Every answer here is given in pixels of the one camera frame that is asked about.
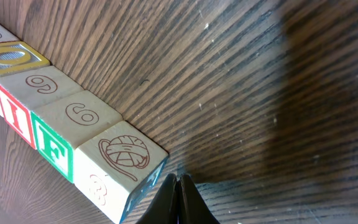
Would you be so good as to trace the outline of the green F block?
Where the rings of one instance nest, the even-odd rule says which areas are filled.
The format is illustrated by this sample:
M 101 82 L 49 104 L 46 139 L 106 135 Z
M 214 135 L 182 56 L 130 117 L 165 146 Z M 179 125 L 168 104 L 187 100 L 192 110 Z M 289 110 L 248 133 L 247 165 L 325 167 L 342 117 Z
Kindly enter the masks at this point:
M 38 152 L 73 183 L 75 149 L 123 120 L 90 91 L 81 91 L 31 112 Z

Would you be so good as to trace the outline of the red I block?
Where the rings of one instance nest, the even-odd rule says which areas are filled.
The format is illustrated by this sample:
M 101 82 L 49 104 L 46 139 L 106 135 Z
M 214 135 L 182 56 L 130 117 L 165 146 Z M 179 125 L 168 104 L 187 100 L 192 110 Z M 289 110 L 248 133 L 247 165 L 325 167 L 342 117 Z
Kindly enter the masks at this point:
M 32 148 L 31 112 L 83 88 L 54 66 L 0 77 L 0 105 L 6 123 Z

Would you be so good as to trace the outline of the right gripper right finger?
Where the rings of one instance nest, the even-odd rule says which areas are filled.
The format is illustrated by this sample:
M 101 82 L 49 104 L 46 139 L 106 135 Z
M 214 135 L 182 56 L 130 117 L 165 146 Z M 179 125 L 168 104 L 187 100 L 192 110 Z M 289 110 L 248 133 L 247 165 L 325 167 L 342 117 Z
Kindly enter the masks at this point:
M 179 180 L 178 202 L 179 224 L 220 224 L 187 174 Z

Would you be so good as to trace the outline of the white green picture block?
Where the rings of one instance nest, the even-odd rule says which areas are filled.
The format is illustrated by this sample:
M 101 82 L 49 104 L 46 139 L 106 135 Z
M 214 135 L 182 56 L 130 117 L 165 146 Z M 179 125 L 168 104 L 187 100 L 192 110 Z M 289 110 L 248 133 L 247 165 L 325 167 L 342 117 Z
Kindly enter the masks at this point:
M 25 42 L 0 43 L 0 78 L 49 65 L 48 59 Z

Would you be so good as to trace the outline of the plain white wooden block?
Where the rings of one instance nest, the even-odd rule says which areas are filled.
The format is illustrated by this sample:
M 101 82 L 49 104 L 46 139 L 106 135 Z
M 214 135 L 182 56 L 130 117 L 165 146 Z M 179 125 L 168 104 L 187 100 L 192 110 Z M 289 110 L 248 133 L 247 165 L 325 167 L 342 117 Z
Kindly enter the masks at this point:
M 75 150 L 74 183 L 113 223 L 121 223 L 156 184 L 167 157 L 121 121 Z

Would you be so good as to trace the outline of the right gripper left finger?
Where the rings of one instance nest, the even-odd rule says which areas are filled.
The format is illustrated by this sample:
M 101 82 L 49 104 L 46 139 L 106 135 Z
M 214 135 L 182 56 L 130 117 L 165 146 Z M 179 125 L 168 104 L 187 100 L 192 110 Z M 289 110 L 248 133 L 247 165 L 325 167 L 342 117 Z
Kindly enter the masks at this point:
M 177 177 L 168 174 L 136 224 L 176 224 L 177 216 Z

